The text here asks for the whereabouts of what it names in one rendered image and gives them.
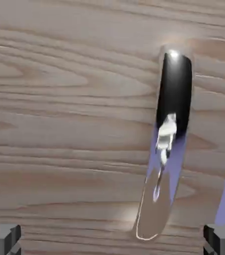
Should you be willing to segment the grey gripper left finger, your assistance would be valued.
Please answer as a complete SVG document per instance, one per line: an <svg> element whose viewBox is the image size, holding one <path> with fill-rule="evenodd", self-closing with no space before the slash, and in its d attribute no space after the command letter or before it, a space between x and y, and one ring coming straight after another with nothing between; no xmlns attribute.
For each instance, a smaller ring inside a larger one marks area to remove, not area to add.
<svg viewBox="0 0 225 255"><path fill-rule="evenodd" d="M0 224L0 255L21 255L21 226Z"/></svg>

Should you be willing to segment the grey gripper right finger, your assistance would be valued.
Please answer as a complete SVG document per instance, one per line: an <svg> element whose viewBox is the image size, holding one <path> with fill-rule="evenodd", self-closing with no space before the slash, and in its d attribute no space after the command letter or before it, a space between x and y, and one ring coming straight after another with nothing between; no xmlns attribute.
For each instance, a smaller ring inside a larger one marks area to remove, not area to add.
<svg viewBox="0 0 225 255"><path fill-rule="evenodd" d="M203 255L225 255L225 225L204 225L203 237Z"/></svg>

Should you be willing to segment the light wood cabinet door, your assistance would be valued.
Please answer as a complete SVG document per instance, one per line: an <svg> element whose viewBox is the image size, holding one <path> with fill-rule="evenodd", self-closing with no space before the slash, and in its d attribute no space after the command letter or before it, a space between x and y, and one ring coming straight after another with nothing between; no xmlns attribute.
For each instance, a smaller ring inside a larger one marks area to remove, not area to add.
<svg viewBox="0 0 225 255"><path fill-rule="evenodd" d="M194 93L163 233L134 238L162 46ZM0 0L0 224L22 255L203 255L225 182L225 0Z"/></svg>

